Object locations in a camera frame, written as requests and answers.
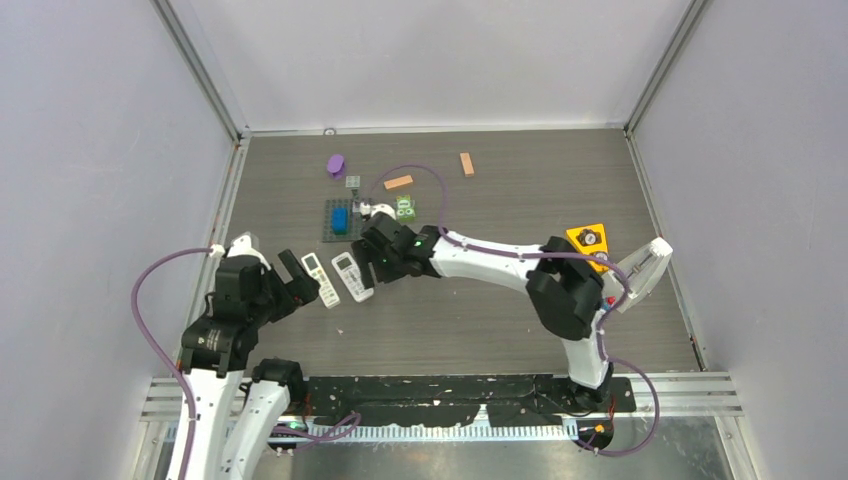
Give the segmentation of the white remote control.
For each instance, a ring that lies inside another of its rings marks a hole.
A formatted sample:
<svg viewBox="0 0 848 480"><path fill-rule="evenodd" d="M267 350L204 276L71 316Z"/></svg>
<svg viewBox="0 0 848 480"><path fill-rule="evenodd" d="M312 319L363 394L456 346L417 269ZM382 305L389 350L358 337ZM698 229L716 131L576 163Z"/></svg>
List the white remote control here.
<svg viewBox="0 0 848 480"><path fill-rule="evenodd" d="M314 252L304 255L301 262L307 273L319 283L319 297L324 306L327 309L338 306L340 297L317 255Z"/></svg>
<svg viewBox="0 0 848 480"><path fill-rule="evenodd" d="M349 252L335 256L331 264L355 302L363 303L374 295L374 287L365 285L361 270Z"/></svg>

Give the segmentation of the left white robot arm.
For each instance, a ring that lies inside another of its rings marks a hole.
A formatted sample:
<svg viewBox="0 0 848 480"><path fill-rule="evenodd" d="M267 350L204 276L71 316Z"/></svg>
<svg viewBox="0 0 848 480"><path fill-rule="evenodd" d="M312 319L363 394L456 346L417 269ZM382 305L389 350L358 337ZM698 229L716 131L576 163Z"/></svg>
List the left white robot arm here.
<svg viewBox="0 0 848 480"><path fill-rule="evenodd" d="M319 285L290 250L285 282L252 249L230 248L215 272L204 313L183 333L184 404L170 479L250 479L279 416L307 398L299 363L264 359L249 370L259 330L315 301Z"/></svg>

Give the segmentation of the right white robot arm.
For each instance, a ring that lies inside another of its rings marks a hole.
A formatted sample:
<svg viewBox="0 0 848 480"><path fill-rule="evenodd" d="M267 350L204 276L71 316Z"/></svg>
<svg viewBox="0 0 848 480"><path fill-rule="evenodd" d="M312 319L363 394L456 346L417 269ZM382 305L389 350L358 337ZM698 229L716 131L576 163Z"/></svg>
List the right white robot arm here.
<svg viewBox="0 0 848 480"><path fill-rule="evenodd" d="M376 213L351 249L367 288L426 276L478 280L527 295L541 325L563 344L574 403L591 411L610 398L614 369L601 327L615 305L590 257L569 240L552 236L543 245L509 245L437 225L414 231Z"/></svg>

